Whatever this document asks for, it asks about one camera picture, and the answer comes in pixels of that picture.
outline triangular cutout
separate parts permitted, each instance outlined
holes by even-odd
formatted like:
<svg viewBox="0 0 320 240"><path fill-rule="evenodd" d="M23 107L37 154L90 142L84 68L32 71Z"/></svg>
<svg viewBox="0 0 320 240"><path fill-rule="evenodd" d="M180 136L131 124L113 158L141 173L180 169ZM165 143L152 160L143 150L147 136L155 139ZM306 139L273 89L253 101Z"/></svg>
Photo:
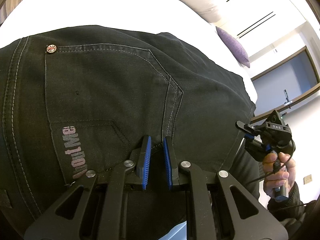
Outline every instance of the triangular cutout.
<svg viewBox="0 0 320 240"><path fill-rule="evenodd" d="M72 220L75 216L84 188L77 188L56 210L56 215Z"/></svg>
<svg viewBox="0 0 320 240"><path fill-rule="evenodd" d="M246 219L259 213L258 209L241 193L237 187L232 186L230 187L230 190L241 219Z"/></svg>

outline purple cushion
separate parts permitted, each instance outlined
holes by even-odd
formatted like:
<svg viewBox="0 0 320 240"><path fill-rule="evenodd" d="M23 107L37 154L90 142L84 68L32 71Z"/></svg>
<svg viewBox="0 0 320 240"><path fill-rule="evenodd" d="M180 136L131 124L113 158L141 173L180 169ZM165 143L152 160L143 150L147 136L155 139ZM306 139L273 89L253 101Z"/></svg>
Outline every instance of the purple cushion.
<svg viewBox="0 0 320 240"><path fill-rule="evenodd" d="M239 41L237 41L234 37L232 37L229 33L222 30L219 27L217 28L217 33L223 43L228 47L231 51L232 55L239 61L241 64L250 68L250 62L248 53L245 51L244 47L241 45Z"/></svg>

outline person's arm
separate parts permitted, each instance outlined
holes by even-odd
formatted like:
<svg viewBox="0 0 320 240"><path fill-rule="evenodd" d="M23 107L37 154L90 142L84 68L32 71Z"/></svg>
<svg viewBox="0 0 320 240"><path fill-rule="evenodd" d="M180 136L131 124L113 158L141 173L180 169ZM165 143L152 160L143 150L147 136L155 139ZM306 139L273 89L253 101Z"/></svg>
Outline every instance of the person's arm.
<svg viewBox="0 0 320 240"><path fill-rule="evenodd" d="M279 154L279 159L285 163L289 159L289 154ZM264 172L270 172L273 168L273 162L276 160L276 154L268 154L263 160ZM287 229L289 237L291 237L296 230L300 227L305 216L312 210L314 204L312 203L305 206L292 207L296 205L302 205L303 202L300 200L299 188L295 182L296 164L293 159L287 163L287 170L281 170L276 174L272 174L265 178L263 183L263 189L267 195L271 197L268 203L268 210L273 216L281 222L281 224ZM274 199L273 189L280 187L287 183L289 188L289 199L277 202Z"/></svg>

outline mattress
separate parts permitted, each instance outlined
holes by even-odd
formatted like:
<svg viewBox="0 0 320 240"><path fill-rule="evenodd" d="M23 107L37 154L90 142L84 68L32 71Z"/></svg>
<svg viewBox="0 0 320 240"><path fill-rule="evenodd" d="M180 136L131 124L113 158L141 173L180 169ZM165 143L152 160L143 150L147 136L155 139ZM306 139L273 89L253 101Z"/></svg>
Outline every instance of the mattress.
<svg viewBox="0 0 320 240"><path fill-rule="evenodd" d="M0 48L21 37L79 25L171 33L242 76L251 101L257 100L248 74L215 27L179 0L23 0L0 27Z"/></svg>

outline light switch plate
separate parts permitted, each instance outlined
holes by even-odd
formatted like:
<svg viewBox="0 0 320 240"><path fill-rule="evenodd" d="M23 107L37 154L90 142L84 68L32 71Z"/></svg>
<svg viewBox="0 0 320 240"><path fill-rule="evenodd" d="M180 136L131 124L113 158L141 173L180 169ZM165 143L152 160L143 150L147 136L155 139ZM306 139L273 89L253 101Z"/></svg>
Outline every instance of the light switch plate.
<svg viewBox="0 0 320 240"><path fill-rule="evenodd" d="M311 174L308 175L308 176L305 176L305 177L303 178L303 184L307 184L307 183L309 183L309 182L311 182L311 181L312 181L312 176L311 176Z"/></svg>

